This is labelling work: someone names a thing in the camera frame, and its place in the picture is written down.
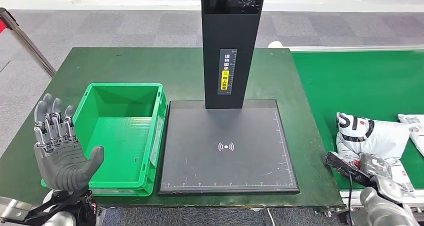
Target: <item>metal railing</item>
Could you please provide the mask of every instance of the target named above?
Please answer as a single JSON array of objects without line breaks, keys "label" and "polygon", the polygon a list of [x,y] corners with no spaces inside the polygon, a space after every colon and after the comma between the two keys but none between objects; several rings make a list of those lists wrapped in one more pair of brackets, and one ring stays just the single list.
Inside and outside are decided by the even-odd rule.
[{"label": "metal railing", "polygon": [[36,45],[31,39],[25,34],[25,32],[19,27],[13,16],[4,8],[0,7],[0,21],[2,21],[6,28],[9,29],[12,35],[18,40],[18,42],[24,47],[34,60],[40,65],[40,67],[51,77],[56,74],[56,70],[44,57]]}]

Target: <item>white cable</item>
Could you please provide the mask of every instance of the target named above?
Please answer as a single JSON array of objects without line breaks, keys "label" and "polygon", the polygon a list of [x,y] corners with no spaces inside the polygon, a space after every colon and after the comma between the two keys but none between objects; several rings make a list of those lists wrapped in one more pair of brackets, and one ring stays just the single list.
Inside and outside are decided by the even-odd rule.
[{"label": "white cable", "polygon": [[266,210],[268,211],[269,217],[271,218],[272,226],[276,226],[276,224],[274,223],[274,218],[273,218],[273,216],[271,215],[270,209],[269,209],[269,208],[267,208]]}]

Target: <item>red barrier tape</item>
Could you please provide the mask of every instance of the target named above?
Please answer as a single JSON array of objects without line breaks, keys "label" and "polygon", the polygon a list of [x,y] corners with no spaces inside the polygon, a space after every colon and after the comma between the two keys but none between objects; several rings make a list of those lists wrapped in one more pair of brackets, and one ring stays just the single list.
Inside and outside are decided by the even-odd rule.
[{"label": "red barrier tape", "polygon": [[0,33],[1,33],[4,29],[6,29],[6,24],[4,24],[2,20],[0,20]]}]

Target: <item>black cable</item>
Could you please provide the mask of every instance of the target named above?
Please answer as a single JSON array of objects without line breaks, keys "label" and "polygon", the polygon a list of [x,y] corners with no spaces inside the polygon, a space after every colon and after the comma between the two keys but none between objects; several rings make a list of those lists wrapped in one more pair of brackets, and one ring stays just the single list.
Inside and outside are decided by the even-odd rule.
[{"label": "black cable", "polygon": [[349,200],[347,202],[347,210],[348,210],[348,216],[349,216],[349,223],[350,226],[354,226],[352,223],[352,215],[351,215],[351,199],[352,199],[352,174],[349,172]]}]

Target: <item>white floor stripe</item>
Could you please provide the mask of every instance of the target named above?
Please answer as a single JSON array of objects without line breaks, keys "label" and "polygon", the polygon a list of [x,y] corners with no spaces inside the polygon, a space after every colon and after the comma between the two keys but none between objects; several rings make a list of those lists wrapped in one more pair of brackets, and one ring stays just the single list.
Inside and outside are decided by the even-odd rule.
[{"label": "white floor stripe", "polygon": [[[200,10],[200,0],[0,0],[6,9]],[[264,11],[424,12],[424,0],[265,0]]]}]

